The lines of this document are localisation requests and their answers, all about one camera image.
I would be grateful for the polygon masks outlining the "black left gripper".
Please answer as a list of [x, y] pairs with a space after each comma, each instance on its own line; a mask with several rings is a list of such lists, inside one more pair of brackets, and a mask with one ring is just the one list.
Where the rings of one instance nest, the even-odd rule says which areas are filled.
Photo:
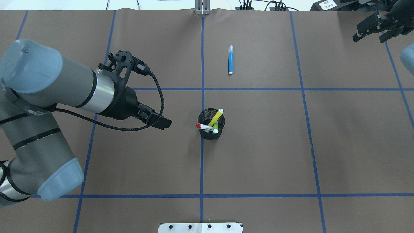
[[146, 125], [165, 130], [170, 128], [172, 120], [160, 116], [149, 106], [139, 102], [136, 92], [126, 87], [123, 92], [114, 99], [110, 106], [103, 111], [103, 116], [113, 118], [115, 120], [125, 120], [129, 117], [135, 117]]

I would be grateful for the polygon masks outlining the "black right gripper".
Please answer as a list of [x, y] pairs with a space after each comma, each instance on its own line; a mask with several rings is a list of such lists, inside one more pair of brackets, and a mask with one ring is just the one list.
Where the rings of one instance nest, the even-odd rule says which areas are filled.
[[380, 32], [380, 43], [385, 43], [392, 37], [407, 35], [413, 31], [413, 15], [413, 0], [394, 0], [388, 13], [383, 15], [374, 12], [356, 26], [357, 32], [352, 36], [353, 42]]

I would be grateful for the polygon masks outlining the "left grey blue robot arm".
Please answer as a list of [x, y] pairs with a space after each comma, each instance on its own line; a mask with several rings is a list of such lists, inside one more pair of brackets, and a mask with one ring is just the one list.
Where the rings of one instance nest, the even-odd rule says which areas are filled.
[[[108, 53], [91, 69], [29, 39], [14, 41], [1, 57], [1, 128], [16, 157], [1, 161], [1, 207], [37, 194], [55, 200], [80, 186], [85, 175], [53, 113], [67, 113], [117, 131], [169, 128], [164, 96], [148, 65], [129, 51]], [[160, 112], [139, 102], [130, 74], [152, 77]]]

